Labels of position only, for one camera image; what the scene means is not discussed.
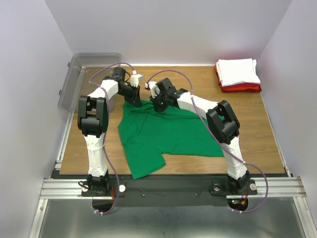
wooden tabletop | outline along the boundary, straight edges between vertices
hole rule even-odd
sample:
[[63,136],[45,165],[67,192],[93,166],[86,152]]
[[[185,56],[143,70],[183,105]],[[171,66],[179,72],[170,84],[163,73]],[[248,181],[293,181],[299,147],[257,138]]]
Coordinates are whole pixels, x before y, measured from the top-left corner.
[[[86,69],[81,95],[87,95],[96,89],[94,85],[87,82],[99,69]],[[143,74],[146,79],[163,69],[176,69],[189,76],[193,82],[196,96],[216,102],[227,100],[241,125],[239,138],[243,159],[248,163],[259,166],[265,173],[284,173],[284,167],[260,93],[222,93],[213,67],[136,67],[137,72]],[[105,75],[101,73],[94,81],[101,83]],[[176,89],[190,89],[187,80],[182,75],[174,72],[161,73],[154,78],[154,81],[160,81],[165,77],[172,81]],[[144,83],[141,82],[140,95],[141,99],[148,100],[150,93],[144,89]],[[118,95],[115,109],[110,114],[106,135],[106,151],[119,174],[131,174],[117,128],[122,119],[123,103],[123,97]],[[155,174],[225,174],[227,171],[223,157],[164,154],[164,158],[166,165]],[[77,114],[75,114],[60,173],[64,175],[87,174],[88,166],[86,143],[81,131],[77,128]],[[108,167],[109,173],[112,174],[112,169],[109,165]],[[248,169],[251,173],[258,173],[253,167]]]

screw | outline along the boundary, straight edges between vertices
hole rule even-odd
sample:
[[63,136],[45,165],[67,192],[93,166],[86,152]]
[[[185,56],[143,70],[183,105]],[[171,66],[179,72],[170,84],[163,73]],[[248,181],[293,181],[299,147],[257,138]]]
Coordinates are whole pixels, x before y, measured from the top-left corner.
[[214,189],[214,191],[216,191],[216,192],[220,191],[220,185],[217,184],[217,183],[215,183],[215,184],[213,185],[213,189]]
[[125,191],[125,186],[123,184],[120,185],[119,191],[120,192],[124,192]]
[[252,184],[250,184],[250,189],[252,191],[255,191],[255,190],[257,190],[257,186],[254,183],[252,183]]

green shirt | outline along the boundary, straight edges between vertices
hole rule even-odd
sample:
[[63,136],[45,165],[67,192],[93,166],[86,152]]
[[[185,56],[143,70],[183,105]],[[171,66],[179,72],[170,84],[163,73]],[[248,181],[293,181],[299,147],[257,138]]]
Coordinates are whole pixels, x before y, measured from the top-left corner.
[[162,168],[162,154],[223,157],[199,117],[187,110],[168,107],[157,113],[151,101],[141,107],[126,102],[118,128],[133,179]]

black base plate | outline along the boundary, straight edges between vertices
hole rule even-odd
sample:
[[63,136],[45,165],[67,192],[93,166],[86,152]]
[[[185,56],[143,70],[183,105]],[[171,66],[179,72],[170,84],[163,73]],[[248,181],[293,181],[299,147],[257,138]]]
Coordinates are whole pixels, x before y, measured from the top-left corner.
[[[287,177],[287,174],[267,176]],[[52,178],[85,180],[87,176],[60,175],[59,171],[53,171]],[[212,181],[226,180],[227,175],[149,175],[137,180],[131,175],[119,175],[119,179],[120,183],[126,184],[126,191],[118,200],[118,207],[228,206],[225,196],[210,193],[213,193]],[[111,184],[116,184],[114,175],[109,175],[109,180]]]
[[[109,183],[110,183],[109,187],[110,188],[113,187],[114,196],[116,197],[117,193],[118,193],[117,181],[115,179],[110,179]],[[125,181],[120,181],[120,185],[124,185],[126,187],[126,182]],[[119,197],[123,197],[124,195],[125,195],[125,190],[123,192],[119,192]],[[82,197],[92,197],[92,198],[93,197],[111,196],[111,191],[110,190],[108,190],[108,191],[105,191],[105,190],[95,191],[95,190],[89,189],[86,192],[82,191],[81,192],[81,196]]]
[[[251,184],[256,184],[253,179],[249,180],[247,185],[244,186],[239,192],[239,195],[242,195],[245,190],[248,191],[248,195],[257,195],[258,191],[257,190],[251,190],[250,185]],[[227,196],[227,195],[237,195],[237,193],[233,193],[229,189],[228,185],[228,179],[218,179],[214,178],[212,180],[212,187],[210,190],[210,193],[214,196]]]

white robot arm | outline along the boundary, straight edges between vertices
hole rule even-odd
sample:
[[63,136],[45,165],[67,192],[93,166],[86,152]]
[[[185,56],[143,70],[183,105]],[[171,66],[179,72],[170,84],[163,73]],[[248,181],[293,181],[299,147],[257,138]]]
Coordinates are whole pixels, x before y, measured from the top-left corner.
[[[151,91],[150,99],[157,112],[163,112],[168,106],[173,106],[196,113],[190,92],[185,89],[176,90],[168,78],[158,83],[150,81],[145,84],[145,87]],[[193,97],[198,111],[207,120],[209,129],[222,147],[227,148],[242,161],[237,161],[223,150],[229,180],[234,190],[242,189],[250,180],[250,174],[244,165],[239,147],[239,121],[227,101],[217,103],[197,96]]]
[[108,127],[108,111],[105,92],[110,99],[119,94],[129,103],[141,106],[139,80],[144,77],[133,74],[130,82],[124,81],[126,71],[114,68],[113,75],[103,79],[101,87],[88,96],[81,96],[78,103],[78,128],[82,131],[88,150],[89,170],[85,188],[108,191],[108,168],[103,152],[105,132]]

